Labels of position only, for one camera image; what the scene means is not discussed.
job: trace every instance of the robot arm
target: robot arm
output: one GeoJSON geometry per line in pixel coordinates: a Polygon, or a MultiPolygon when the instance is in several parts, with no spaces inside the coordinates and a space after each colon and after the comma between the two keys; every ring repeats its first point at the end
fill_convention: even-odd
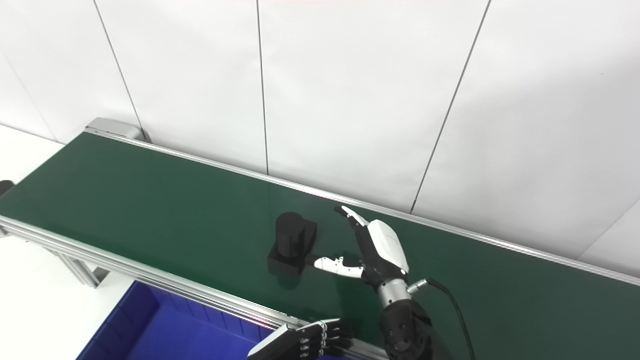
{"type": "Polygon", "coordinates": [[[316,268],[348,277],[360,277],[378,294],[382,305],[379,322],[385,338],[385,351],[391,360],[430,360],[433,358],[431,320],[412,299],[412,293],[426,281],[409,287],[409,266],[397,234],[381,220],[366,221],[346,206],[335,208],[349,220],[362,253],[360,266],[345,266],[342,258],[311,257],[316,268]]]}
{"type": "Polygon", "coordinates": [[[351,346],[353,331],[341,319],[321,320],[299,329],[283,325],[255,345],[247,360],[313,360],[342,356],[351,346]]]}

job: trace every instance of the cable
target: cable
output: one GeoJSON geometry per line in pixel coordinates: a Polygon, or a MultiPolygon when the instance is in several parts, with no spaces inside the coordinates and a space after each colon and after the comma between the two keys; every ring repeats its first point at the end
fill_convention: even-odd
{"type": "Polygon", "coordinates": [[[435,288],[439,289],[443,293],[447,294],[449,300],[451,300],[451,304],[456,309],[456,314],[458,314],[458,319],[460,320],[460,326],[462,327],[462,332],[465,335],[465,340],[467,341],[467,348],[469,349],[469,359],[476,360],[476,354],[474,353],[474,347],[471,345],[471,337],[469,336],[469,331],[467,330],[467,325],[465,324],[465,319],[462,317],[462,311],[460,311],[460,306],[456,302],[456,299],[453,298],[449,289],[447,289],[443,284],[435,281],[434,279],[427,279],[427,282],[430,285],[433,285],[435,288]]]}

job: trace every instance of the blue bin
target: blue bin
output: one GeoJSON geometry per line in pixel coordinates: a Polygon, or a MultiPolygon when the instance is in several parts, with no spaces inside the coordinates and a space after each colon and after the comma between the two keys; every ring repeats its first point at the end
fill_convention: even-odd
{"type": "Polygon", "coordinates": [[[134,282],[77,360],[244,360],[271,330],[134,282]]]}

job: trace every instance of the white wall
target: white wall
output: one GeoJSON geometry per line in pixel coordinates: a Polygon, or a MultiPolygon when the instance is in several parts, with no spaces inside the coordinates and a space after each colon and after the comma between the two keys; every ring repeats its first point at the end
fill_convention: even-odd
{"type": "MultiPolygon", "coordinates": [[[[138,125],[91,1],[0,0],[0,51],[56,141],[96,117],[138,125]]],[[[28,120],[2,124],[31,130],[28,120]]]]}
{"type": "Polygon", "coordinates": [[[154,143],[266,172],[255,1],[97,4],[154,143]]]}
{"type": "Polygon", "coordinates": [[[409,211],[477,1],[261,1],[270,174],[409,211]]]}
{"type": "Polygon", "coordinates": [[[579,257],[640,198],[638,15],[494,0],[415,214],[579,257]]]}
{"type": "Polygon", "coordinates": [[[66,142],[112,117],[160,145],[640,274],[639,5],[493,0],[447,117],[485,6],[0,0],[0,123],[66,142]]]}

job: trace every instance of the white robotic hand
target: white robotic hand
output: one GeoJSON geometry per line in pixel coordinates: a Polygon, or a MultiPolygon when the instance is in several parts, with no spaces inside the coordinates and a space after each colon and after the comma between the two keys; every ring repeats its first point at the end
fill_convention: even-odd
{"type": "Polygon", "coordinates": [[[320,320],[299,329],[283,325],[255,345],[247,360],[314,360],[342,356],[351,346],[353,331],[341,319],[320,320]]]}

